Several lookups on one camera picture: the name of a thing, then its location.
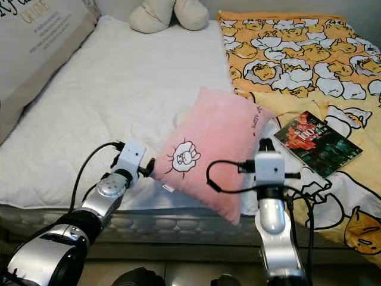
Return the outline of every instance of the beige pillow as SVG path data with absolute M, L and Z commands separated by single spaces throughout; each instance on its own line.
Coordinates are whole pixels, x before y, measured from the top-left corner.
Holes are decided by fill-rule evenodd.
M 99 16 L 93 0 L 2 1 L 0 144 L 23 108 L 79 48 Z

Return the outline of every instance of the wall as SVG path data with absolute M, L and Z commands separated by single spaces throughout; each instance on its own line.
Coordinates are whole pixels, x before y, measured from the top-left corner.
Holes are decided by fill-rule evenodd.
M 96 0 L 103 15 L 126 21 L 142 0 Z M 381 46 L 381 0 L 201 0 L 211 18 L 218 10 L 301 12 L 343 15 L 362 37 Z

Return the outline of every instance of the floor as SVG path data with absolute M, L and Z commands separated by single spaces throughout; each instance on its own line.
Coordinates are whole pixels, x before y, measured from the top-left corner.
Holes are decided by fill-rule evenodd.
M 266 285 L 262 266 L 246 263 L 88 261 L 79 286 L 111 286 L 121 274 L 141 266 L 162 276 L 166 286 L 209 286 L 223 273 L 233 275 L 241 286 Z M 318 265 L 313 274 L 314 286 L 381 285 L 381 270 L 373 265 Z

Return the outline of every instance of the pillow tag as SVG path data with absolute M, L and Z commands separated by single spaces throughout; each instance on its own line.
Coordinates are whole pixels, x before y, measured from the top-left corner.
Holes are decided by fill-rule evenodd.
M 166 189 L 168 192 L 172 193 L 174 191 L 174 188 L 168 185 L 163 185 L 163 189 Z

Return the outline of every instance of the pink pillow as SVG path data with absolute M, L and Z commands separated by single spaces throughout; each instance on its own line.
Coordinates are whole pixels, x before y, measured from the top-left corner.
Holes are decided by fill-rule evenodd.
M 156 159 L 152 177 L 204 203 L 237 225 L 241 216 L 237 194 L 215 192 L 206 169 L 215 160 L 252 158 L 265 124 L 273 113 L 247 99 L 202 88 L 195 105 Z M 240 189 L 244 177 L 237 168 L 217 164 L 211 179 L 224 189 Z

